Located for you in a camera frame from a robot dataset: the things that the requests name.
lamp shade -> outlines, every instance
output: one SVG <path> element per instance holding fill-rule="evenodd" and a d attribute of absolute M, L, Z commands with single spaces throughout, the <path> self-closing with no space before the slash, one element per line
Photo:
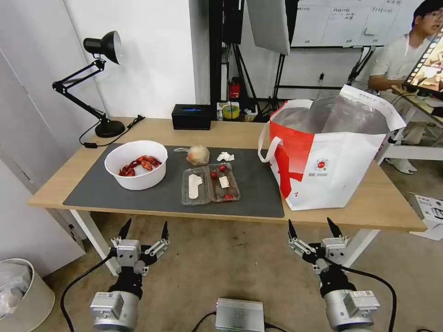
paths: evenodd
<path fill-rule="evenodd" d="M 119 64 L 122 56 L 121 41 L 117 31 L 108 32 L 102 39 L 85 38 L 83 47 L 91 54 L 103 54 L 116 64 Z"/>

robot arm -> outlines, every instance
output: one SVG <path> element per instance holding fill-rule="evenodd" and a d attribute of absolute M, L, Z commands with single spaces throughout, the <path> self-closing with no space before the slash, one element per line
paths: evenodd
<path fill-rule="evenodd" d="M 138 302 L 141 300 L 142 277 L 148 274 L 149 266 L 169 248 L 168 222 L 163 227 L 162 237 L 154 245 L 142 245 L 139 240 L 126 240 L 131 219 L 122 227 L 117 238 L 112 238 L 116 251 L 118 269 L 117 282 L 107 292 L 94 296 L 90 309 L 96 317 L 94 327 L 106 331 L 135 330 L 138 318 Z"/>
<path fill-rule="evenodd" d="M 339 265 L 346 257 L 349 237 L 329 218 L 333 237 L 320 243 L 307 244 L 297 238 L 291 220 L 288 246 L 308 263 L 320 277 L 320 294 L 326 303 L 326 316 L 333 331 L 369 331 L 374 324 L 372 314 L 380 304 L 371 290 L 357 291 Z"/>

shopping bag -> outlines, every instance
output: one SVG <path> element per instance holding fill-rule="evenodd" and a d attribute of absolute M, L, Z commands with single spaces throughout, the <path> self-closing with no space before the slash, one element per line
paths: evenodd
<path fill-rule="evenodd" d="M 291 210 L 341 208 L 386 135 L 405 125 L 387 101 L 345 85 L 336 97 L 287 101 L 264 126 L 258 156 L 269 162 Z"/>

person's hand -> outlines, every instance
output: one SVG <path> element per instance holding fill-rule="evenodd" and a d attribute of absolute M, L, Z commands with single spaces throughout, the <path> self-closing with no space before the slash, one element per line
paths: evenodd
<path fill-rule="evenodd" d="M 392 85 L 395 85 L 396 87 L 398 87 L 399 89 L 404 89 L 403 88 L 403 80 L 395 80 L 394 81 L 394 84 L 392 84 Z"/>

lamp arm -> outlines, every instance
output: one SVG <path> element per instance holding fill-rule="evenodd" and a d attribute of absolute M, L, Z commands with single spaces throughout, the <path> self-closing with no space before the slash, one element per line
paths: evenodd
<path fill-rule="evenodd" d="M 69 75 L 68 77 L 63 78 L 60 81 L 56 81 L 54 83 L 52 83 L 52 88 L 57 91 L 58 93 L 60 93 L 61 95 L 65 96 L 66 98 L 68 98 L 70 101 L 76 103 L 77 105 L 79 105 L 81 108 L 85 109 L 87 112 L 89 112 L 90 114 L 94 115 L 97 119 L 101 120 L 101 121 L 105 121 L 108 120 L 106 117 L 106 113 L 105 112 L 100 112 L 97 109 L 93 108 L 92 106 L 82 102 L 80 99 L 78 99 L 77 97 L 71 95 L 68 92 L 69 88 L 72 88 L 73 86 L 87 80 L 90 77 L 93 77 L 94 75 L 98 74 L 99 72 L 103 71 L 105 68 L 105 63 L 106 61 L 103 59 L 97 59 L 94 62 L 92 62 L 91 64 L 87 65 L 86 67 L 80 69 L 79 71 Z M 89 68 L 96 66 L 98 69 L 92 73 L 90 73 L 89 75 L 86 75 L 85 77 L 81 77 L 81 78 L 76 78 L 76 79 L 72 79 L 74 76 L 88 70 Z"/>

